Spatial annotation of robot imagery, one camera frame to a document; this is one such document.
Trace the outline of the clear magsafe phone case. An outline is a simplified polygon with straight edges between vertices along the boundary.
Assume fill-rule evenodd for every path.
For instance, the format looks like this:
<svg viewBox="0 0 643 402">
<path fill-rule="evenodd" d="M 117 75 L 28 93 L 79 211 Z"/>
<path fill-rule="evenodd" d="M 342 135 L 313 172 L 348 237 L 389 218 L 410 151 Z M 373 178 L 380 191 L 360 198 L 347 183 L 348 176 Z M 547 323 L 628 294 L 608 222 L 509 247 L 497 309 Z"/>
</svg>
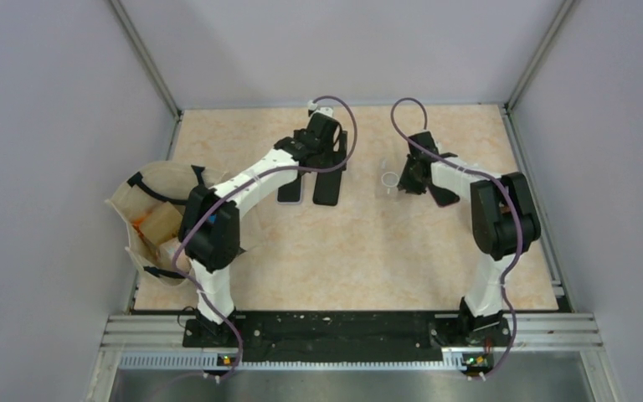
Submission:
<svg viewBox="0 0 643 402">
<path fill-rule="evenodd" d="M 388 158 L 379 163 L 379 175 L 376 182 L 375 195 L 384 200 L 395 200 L 399 196 L 400 172 L 396 164 Z"/>
</svg>

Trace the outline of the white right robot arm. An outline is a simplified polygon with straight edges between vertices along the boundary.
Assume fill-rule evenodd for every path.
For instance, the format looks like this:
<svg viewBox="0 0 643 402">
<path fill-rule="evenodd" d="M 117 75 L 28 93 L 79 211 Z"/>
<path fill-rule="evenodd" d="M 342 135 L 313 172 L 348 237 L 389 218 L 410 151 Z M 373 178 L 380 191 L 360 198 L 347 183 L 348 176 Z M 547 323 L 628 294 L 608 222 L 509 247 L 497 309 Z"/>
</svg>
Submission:
<svg viewBox="0 0 643 402">
<path fill-rule="evenodd" d="M 520 172 L 489 173 L 454 153 L 440 153 L 429 131 L 407 140 L 399 190 L 429 193 L 440 207 L 470 205 L 471 233 L 481 255 L 470 290 L 460 299 L 457 332 L 464 343 L 479 345 L 502 325 L 508 275 L 541 236 L 527 178 Z"/>
</svg>

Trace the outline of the purple edged smartphone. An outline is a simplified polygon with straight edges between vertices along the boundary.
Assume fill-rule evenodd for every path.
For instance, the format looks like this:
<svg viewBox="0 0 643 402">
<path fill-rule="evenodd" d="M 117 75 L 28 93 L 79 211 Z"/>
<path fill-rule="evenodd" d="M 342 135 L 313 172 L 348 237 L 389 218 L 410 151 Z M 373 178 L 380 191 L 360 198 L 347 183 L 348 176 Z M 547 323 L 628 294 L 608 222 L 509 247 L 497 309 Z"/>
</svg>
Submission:
<svg viewBox="0 0 643 402">
<path fill-rule="evenodd" d="M 449 189 L 440 188 L 434 184 L 430 184 L 428 186 L 428 191 L 432 199 L 435 201 L 435 204 L 440 208 L 448 207 L 460 202 L 460 197 Z"/>
</svg>

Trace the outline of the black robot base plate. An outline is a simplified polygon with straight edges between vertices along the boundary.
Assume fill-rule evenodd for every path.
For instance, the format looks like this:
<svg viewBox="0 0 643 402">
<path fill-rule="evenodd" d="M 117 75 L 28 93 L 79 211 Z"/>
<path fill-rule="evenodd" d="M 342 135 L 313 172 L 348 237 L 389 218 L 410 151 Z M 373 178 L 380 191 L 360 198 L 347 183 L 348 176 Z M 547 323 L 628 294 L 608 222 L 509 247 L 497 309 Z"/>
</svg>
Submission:
<svg viewBox="0 0 643 402">
<path fill-rule="evenodd" d="M 235 312 L 217 333 L 185 324 L 185 348 L 243 348 L 245 363 L 412 363 L 443 358 L 444 348 L 505 347 L 509 326 L 464 335 L 458 315 L 432 311 Z"/>
</svg>

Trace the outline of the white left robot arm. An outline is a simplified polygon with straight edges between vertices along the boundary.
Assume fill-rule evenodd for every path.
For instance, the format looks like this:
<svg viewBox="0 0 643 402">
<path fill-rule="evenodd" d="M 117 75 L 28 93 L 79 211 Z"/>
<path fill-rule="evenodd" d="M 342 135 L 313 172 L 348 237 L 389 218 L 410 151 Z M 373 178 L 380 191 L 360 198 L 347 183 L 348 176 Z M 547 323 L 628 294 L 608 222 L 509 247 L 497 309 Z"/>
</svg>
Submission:
<svg viewBox="0 0 643 402">
<path fill-rule="evenodd" d="M 305 173 L 327 173 L 340 163 L 345 156 L 336 137 L 344 133 L 332 108 L 312 105 L 307 125 L 276 142 L 258 162 L 213 187 L 199 184 L 191 190 L 178 238 L 195 280 L 203 335 L 213 345 L 234 338 L 230 266 L 243 250 L 243 218 Z"/>
</svg>

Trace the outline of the black phone case with camera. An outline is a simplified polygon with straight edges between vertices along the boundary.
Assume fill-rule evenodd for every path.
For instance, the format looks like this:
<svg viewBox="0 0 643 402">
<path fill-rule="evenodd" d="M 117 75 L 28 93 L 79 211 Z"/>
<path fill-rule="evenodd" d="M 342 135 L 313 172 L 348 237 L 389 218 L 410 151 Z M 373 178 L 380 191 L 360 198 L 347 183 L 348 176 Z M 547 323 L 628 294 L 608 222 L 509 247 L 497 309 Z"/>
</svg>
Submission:
<svg viewBox="0 0 643 402">
<path fill-rule="evenodd" d="M 334 207 L 338 204 L 342 170 L 335 170 L 329 173 L 318 173 L 316 175 L 312 202 L 315 205 Z"/>
</svg>

